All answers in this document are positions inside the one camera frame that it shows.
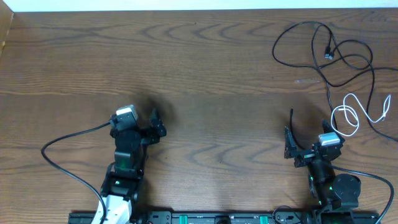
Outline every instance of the wooden tabletop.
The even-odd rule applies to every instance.
[[[145,121],[160,110],[168,130],[150,147],[147,205],[174,210],[273,210],[316,205],[307,169],[284,159],[284,126],[310,146],[330,119],[325,84],[311,69],[285,67],[271,55],[277,36],[301,21],[328,24],[337,41],[359,39],[374,66],[398,67],[397,9],[17,13],[0,58],[0,223],[66,223],[72,210],[96,210],[98,199],[44,161],[40,148],[59,136],[107,122],[134,104]],[[290,63],[311,64],[314,26],[302,26],[276,49]],[[327,34],[315,42],[319,61]],[[369,55],[347,44],[344,54]],[[364,62],[357,60],[356,65]],[[356,71],[325,69],[339,83]],[[366,103],[371,74],[332,88],[334,105],[349,92]],[[398,137],[398,76],[376,73],[371,116],[392,93],[384,122]],[[359,106],[360,127],[346,138],[334,165],[380,175],[398,186],[398,144],[373,132]],[[339,128],[353,130],[337,116]],[[98,190],[113,162],[109,128],[66,139],[48,149],[60,166]],[[382,212],[388,186],[362,181],[358,210]],[[383,223],[397,223],[394,200]]]

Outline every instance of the white wall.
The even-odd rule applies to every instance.
[[[397,0],[3,0],[14,12],[398,7]]]

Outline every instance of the wooden panel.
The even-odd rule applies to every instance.
[[[375,66],[395,66],[397,15],[396,9],[17,14],[0,62],[0,222],[66,223],[71,210],[95,210],[95,196],[50,167],[39,149],[99,125],[131,103],[143,119],[159,108],[169,131],[150,149],[144,204],[174,210],[316,205],[306,169],[283,158],[283,130],[293,106],[299,139],[307,146],[316,140],[330,115],[325,84],[312,70],[275,62],[272,44],[293,23],[319,20],[338,40],[366,41]],[[313,30],[303,26],[287,35],[277,56],[311,63]],[[320,58],[325,42],[322,32],[316,42]],[[355,45],[343,52],[352,50],[366,53]],[[341,82],[354,71],[337,63],[325,73]],[[334,104],[349,91],[366,102],[370,77],[332,89]],[[373,116],[392,93],[387,120],[375,127],[398,136],[396,73],[377,72],[375,91]],[[342,116],[338,120],[343,131],[351,131]],[[363,114],[360,120],[359,132],[347,138],[334,164],[397,185],[397,144],[372,132]],[[108,131],[59,142],[49,156],[99,189],[113,161]],[[388,186],[361,180],[359,209],[382,212]],[[393,204],[383,223],[395,223],[397,212]]]
[[[14,13],[8,8],[6,3],[0,0],[0,56],[6,44],[13,16]]]

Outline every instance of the black plug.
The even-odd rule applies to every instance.
[[[328,46],[325,49],[325,58],[329,59],[329,60],[333,60],[333,57],[335,56],[334,52],[330,52],[330,46]]]

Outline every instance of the white cable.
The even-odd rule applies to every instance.
[[[366,117],[367,117],[372,123],[377,123],[377,122],[379,122],[380,120],[384,120],[384,118],[386,117],[386,114],[387,114],[388,110],[390,109],[391,95],[388,95],[387,98],[386,98],[386,100],[384,100],[384,104],[383,104],[383,114],[380,116],[379,119],[377,119],[376,121],[373,121],[373,120],[369,117],[369,115],[367,114],[366,110],[363,108],[361,102],[359,102],[359,99],[358,99],[353,93],[348,93],[348,94],[344,97],[343,105],[337,106],[337,107],[331,112],[331,118],[330,118],[331,127],[333,128],[333,130],[335,130],[337,133],[339,133],[339,134],[341,134],[341,135],[350,137],[350,136],[354,135],[354,134],[356,133],[356,131],[358,130],[358,128],[359,128],[359,118],[358,118],[358,115],[356,114],[355,110],[354,110],[352,107],[346,106],[346,98],[347,98],[347,96],[350,96],[350,95],[353,96],[353,97],[355,98],[355,100],[358,102],[359,106],[362,108],[363,113],[366,115]],[[344,133],[341,133],[341,132],[337,131],[336,128],[333,126],[333,115],[334,115],[334,113],[335,113],[336,110],[338,110],[338,111],[344,111],[344,115],[345,115],[345,117],[346,117],[346,121],[348,122],[348,124],[351,125],[351,126],[353,126],[353,127],[356,127],[356,129],[355,129],[355,131],[354,131],[353,133],[351,133],[351,134],[344,134]],[[348,117],[347,117],[347,111],[349,111],[349,112],[354,116],[354,118],[355,118],[355,120],[356,120],[356,124],[353,124],[353,123],[351,123],[351,122],[349,121],[349,119],[348,119]]]

